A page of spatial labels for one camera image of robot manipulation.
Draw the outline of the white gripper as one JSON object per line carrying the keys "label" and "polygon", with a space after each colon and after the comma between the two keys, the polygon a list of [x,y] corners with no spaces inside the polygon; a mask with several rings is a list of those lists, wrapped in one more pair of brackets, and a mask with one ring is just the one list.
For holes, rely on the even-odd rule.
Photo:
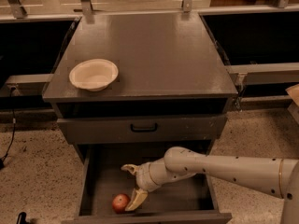
{"label": "white gripper", "polygon": [[178,182],[195,176],[195,173],[176,173],[169,171],[164,159],[143,163],[139,166],[124,164],[122,171],[135,175],[136,184],[140,189],[133,189],[131,201],[126,205],[125,211],[136,210],[148,197],[149,192],[159,189],[164,184]]}

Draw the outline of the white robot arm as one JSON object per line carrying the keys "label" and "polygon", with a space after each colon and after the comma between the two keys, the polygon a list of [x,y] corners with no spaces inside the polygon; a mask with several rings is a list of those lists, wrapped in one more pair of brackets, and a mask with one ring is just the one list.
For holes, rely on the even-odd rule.
{"label": "white robot arm", "polygon": [[136,210],[151,192],[165,184],[203,174],[280,198],[284,201],[280,224],[299,222],[299,160],[213,156],[171,147],[157,161],[121,168],[136,182],[127,211]]}

